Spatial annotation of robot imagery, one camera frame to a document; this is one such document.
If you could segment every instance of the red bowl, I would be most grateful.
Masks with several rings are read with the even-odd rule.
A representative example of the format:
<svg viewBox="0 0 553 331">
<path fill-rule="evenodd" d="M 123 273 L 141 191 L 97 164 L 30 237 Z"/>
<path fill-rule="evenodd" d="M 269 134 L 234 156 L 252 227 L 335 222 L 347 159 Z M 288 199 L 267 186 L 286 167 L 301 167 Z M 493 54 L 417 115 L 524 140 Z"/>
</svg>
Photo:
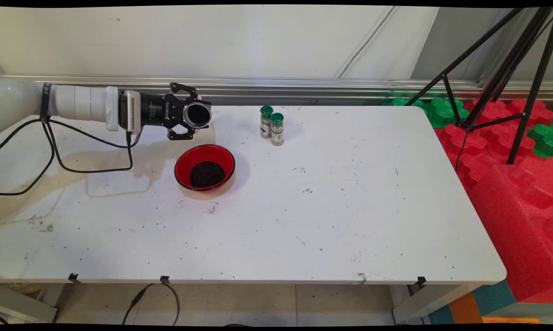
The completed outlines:
<svg viewBox="0 0 553 331">
<path fill-rule="evenodd" d="M 219 164 L 224 169 L 226 176 L 221 182 L 213 186 L 194 187 L 190 183 L 190 172 L 197 164 L 205 161 L 211 161 Z M 188 188 L 193 191 L 209 191 L 225 184 L 225 182 L 227 182 L 234 174 L 235 168 L 236 161 L 234 156 L 224 147 L 211 144 L 200 145 L 189 149 L 178 158 L 178 161 L 176 161 L 176 165 L 174 166 L 174 177 L 184 188 Z"/>
</svg>

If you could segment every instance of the white table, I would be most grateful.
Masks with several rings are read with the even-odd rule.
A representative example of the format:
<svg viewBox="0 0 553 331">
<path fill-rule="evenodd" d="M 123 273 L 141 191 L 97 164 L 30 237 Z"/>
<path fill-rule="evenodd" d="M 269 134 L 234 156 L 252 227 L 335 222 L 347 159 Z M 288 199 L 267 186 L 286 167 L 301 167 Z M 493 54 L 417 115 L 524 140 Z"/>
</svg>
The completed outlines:
<svg viewBox="0 0 553 331">
<path fill-rule="evenodd" d="M 259 107 L 214 107 L 211 128 L 169 141 L 146 126 L 131 171 L 76 174 L 57 161 L 35 187 L 0 197 L 0 282 L 414 284 L 397 321 L 506 277 L 479 217 L 417 107 L 274 107 L 285 144 L 260 138 Z M 66 121 L 109 141 L 121 132 Z M 68 167 L 125 167 L 127 151 L 52 125 Z M 0 135 L 0 142 L 13 130 Z M 222 189 L 178 185 L 177 158 L 229 149 Z M 0 152 L 0 190 L 39 174 L 39 124 Z"/>
</svg>

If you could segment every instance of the white wall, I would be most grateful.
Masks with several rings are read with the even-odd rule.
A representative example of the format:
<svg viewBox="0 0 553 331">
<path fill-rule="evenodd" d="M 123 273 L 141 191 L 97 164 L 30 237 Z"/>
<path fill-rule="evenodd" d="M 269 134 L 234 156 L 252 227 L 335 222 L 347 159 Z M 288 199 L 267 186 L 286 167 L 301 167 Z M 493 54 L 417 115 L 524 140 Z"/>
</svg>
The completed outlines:
<svg viewBox="0 0 553 331">
<path fill-rule="evenodd" d="M 389 8 L 0 7 L 0 74 L 333 78 Z M 436 10 L 398 7 L 344 78 L 409 78 Z"/>
</svg>

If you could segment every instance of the floor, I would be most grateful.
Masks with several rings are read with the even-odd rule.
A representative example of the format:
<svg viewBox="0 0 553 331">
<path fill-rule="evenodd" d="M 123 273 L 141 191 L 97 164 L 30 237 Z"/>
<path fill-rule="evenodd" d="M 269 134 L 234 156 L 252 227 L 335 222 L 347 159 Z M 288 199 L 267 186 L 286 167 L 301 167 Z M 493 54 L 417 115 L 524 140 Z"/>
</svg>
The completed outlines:
<svg viewBox="0 0 553 331">
<path fill-rule="evenodd" d="M 177 325 L 341 326 L 393 325 L 386 285 L 171 285 L 179 296 Z M 69 284 L 58 301 L 56 323 L 121 324 L 136 284 Z M 153 285 L 126 324 L 171 325 L 176 300 Z"/>
</svg>

